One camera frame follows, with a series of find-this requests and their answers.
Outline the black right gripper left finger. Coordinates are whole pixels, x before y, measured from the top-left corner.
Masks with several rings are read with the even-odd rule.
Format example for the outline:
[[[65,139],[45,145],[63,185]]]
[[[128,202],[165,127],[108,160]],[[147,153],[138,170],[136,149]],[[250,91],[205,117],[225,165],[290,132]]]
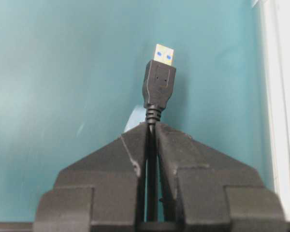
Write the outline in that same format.
[[[133,232],[142,219],[147,124],[61,170],[40,199],[36,232]]]

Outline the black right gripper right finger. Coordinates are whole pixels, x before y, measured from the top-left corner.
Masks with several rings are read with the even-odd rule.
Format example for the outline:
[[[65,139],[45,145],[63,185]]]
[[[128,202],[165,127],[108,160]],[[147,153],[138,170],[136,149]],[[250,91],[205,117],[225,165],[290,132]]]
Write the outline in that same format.
[[[278,196],[258,171],[188,134],[155,126],[164,216],[186,232],[285,232]]]

